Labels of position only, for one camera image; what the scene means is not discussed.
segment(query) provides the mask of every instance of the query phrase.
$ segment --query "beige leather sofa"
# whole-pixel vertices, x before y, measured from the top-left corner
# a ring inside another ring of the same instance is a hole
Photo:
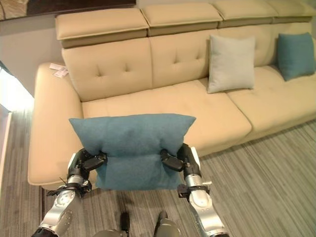
[[[195,116],[185,142],[200,157],[315,119],[316,75],[285,82],[274,66],[278,34],[311,32],[313,15],[295,1],[221,0],[58,16],[69,75],[38,69],[29,183],[56,189],[66,178],[82,148],[69,118]],[[211,34],[256,37],[254,89],[206,93]]]

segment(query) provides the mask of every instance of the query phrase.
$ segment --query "window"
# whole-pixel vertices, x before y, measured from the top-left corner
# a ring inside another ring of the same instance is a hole
[[[13,75],[0,67],[0,104],[9,111],[33,107],[34,98]]]

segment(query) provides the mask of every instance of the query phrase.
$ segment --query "teal pillow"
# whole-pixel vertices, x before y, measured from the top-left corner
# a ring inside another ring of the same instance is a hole
[[[277,62],[285,80],[313,74],[315,72],[315,58],[311,34],[279,34]]]
[[[161,149],[167,149],[176,155],[195,119],[147,114],[69,121],[90,154],[108,154],[108,163],[97,169],[97,187],[153,190],[176,189],[181,183],[179,173],[165,167],[159,154]]]

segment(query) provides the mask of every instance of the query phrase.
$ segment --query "white wall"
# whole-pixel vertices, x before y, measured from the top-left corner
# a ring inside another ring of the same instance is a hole
[[[137,6],[192,1],[209,0],[137,0]],[[61,44],[56,39],[54,25],[53,15],[0,22],[0,60],[32,95],[38,65],[43,62],[63,61]],[[313,20],[313,36],[316,38],[316,19]]]

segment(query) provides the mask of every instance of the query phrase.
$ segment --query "floor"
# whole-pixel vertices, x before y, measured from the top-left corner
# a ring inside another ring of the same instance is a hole
[[[12,115],[0,202],[0,234],[31,236],[53,198],[26,181],[31,111]],[[316,236],[316,120],[201,158],[214,206],[232,237]],[[131,237],[150,237],[165,209],[183,237],[198,231],[176,191],[93,190],[65,237],[92,237],[131,215]]]

